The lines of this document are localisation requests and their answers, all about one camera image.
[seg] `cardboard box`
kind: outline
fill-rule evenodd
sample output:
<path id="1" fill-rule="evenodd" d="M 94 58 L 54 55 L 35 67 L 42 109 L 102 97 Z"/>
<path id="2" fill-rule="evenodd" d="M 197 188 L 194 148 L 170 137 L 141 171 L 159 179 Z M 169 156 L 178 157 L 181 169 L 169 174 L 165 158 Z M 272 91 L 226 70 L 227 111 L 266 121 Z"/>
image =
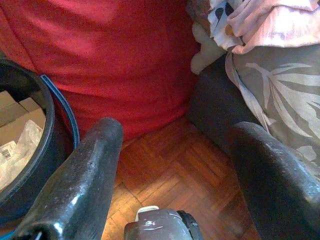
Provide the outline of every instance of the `cardboard box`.
<path id="1" fill-rule="evenodd" d="M 27 112 L 7 91 L 0 92 L 0 127 L 23 116 Z"/>
<path id="2" fill-rule="evenodd" d="M 40 108 L 38 104 L 31 97 L 28 97 L 25 100 L 20 101 L 19 104 L 22 107 L 24 107 L 24 109 L 27 110 L 28 112 L 32 112 Z"/>
<path id="3" fill-rule="evenodd" d="M 37 103 L 32 99 L 32 98 L 27 98 L 23 101 L 21 101 L 21 105 L 9 95 L 8 92 L 0 92 L 0 102 L 1 98 L 4 99 L 3 102 L 1 102 L 0 105 L 0 112 L 2 111 L 1 107 L 8 105 L 8 104 L 13 104 L 16 103 L 19 105 L 21 108 L 24 110 L 24 114 L 17 114 L 18 117 L 15 119 L 11 120 L 9 123 L 6 125 L 3 125 L 0 127 L 0 146 L 7 144 L 11 141 L 15 141 L 15 143 L 18 142 L 19 137 L 21 133 L 24 130 L 25 124 L 28 120 L 34 121 L 40 128 L 45 127 L 45 122 L 46 122 L 46 116 L 42 109 L 37 105 Z M 16 111 L 17 108 L 10 108 L 11 111 Z"/>

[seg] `gray leaf-print fabric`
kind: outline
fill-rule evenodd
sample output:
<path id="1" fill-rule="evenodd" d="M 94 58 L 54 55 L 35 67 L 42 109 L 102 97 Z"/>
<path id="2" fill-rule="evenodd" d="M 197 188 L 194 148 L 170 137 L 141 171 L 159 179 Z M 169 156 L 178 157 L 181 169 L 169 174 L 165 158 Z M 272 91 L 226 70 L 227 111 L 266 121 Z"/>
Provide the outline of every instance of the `gray leaf-print fabric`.
<path id="1" fill-rule="evenodd" d="M 320 45 L 229 52 L 225 68 L 265 130 L 320 179 Z"/>

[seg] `black bucket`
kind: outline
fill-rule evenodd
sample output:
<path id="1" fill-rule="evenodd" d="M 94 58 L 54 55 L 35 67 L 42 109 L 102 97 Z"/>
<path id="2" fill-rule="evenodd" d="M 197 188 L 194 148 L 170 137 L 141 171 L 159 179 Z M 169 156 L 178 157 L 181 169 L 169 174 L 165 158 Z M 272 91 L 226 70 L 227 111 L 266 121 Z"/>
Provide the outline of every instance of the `black bucket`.
<path id="1" fill-rule="evenodd" d="M 27 213 L 48 178 L 67 157 L 67 131 L 55 117 L 52 96 L 41 78 L 12 61 L 0 58 L 2 91 L 8 91 L 17 102 L 33 98 L 43 109 L 46 121 L 32 158 L 15 180 L 0 192 L 0 228 Z"/>

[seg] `bucket rim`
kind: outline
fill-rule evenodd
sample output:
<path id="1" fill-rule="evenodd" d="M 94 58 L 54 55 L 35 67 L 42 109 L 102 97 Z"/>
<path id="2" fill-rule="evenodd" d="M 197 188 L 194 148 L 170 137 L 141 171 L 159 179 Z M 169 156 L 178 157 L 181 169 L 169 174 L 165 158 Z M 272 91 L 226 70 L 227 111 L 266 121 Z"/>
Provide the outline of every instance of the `bucket rim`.
<path id="1" fill-rule="evenodd" d="M 23 170 L 9 185 L 7 185 L 0 192 L 0 207 L 4 205 L 10 198 L 12 198 L 16 192 L 19 191 L 19 189 L 24 185 L 24 183 L 29 179 L 29 177 L 37 169 L 40 162 L 45 161 L 45 159 L 43 159 L 43 156 L 49 146 L 49 142 L 50 142 L 50 139 L 52 138 L 54 125 L 55 125 L 54 101 L 48 87 L 43 83 L 41 78 L 38 75 L 36 75 L 34 72 L 5 58 L 0 58 L 0 67 L 1 66 L 12 67 L 17 72 L 22 73 L 29 79 L 32 79 L 36 82 L 36 84 L 40 88 L 40 91 L 42 93 L 42 96 L 46 104 L 46 113 L 45 113 L 45 123 L 44 123 L 43 133 L 42 133 L 40 142 L 35 152 L 33 153 L 31 159 L 23 168 Z"/>

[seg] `black plastic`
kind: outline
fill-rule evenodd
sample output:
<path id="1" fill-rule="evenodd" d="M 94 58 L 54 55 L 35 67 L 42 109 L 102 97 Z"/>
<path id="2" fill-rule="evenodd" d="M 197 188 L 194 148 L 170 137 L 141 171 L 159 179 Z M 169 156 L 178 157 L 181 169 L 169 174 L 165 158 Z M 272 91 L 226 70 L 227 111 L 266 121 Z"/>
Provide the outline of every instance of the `black plastic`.
<path id="1" fill-rule="evenodd" d="M 13 239 L 100 240 L 122 141 L 120 123 L 100 120 L 49 178 Z"/>
<path id="2" fill-rule="evenodd" d="M 145 211 L 138 216 L 138 221 L 125 226 L 124 240 L 197 240 L 173 209 Z"/>
<path id="3" fill-rule="evenodd" d="M 179 210 L 177 213 L 180 215 L 182 218 L 183 223 L 186 225 L 188 228 L 191 237 L 193 240 L 204 240 L 199 225 L 195 218 L 190 214 L 186 213 L 185 211 Z"/>
<path id="4" fill-rule="evenodd" d="M 320 182 L 261 126 L 241 122 L 228 134 L 241 190 L 263 240 L 320 239 Z"/>
<path id="5" fill-rule="evenodd" d="M 239 122 L 259 122 L 247 107 L 238 88 L 229 80 L 225 59 L 225 55 L 220 57 L 200 73 L 186 116 L 229 154 L 226 140 L 228 130 Z"/>
<path id="6" fill-rule="evenodd" d="M 16 101 L 32 97 L 42 107 L 46 122 L 32 158 L 0 192 L 0 228 L 27 213 L 48 178 L 66 159 L 66 131 L 55 118 L 53 99 L 41 79 L 14 62 L 0 58 L 0 92 L 4 90 Z"/>

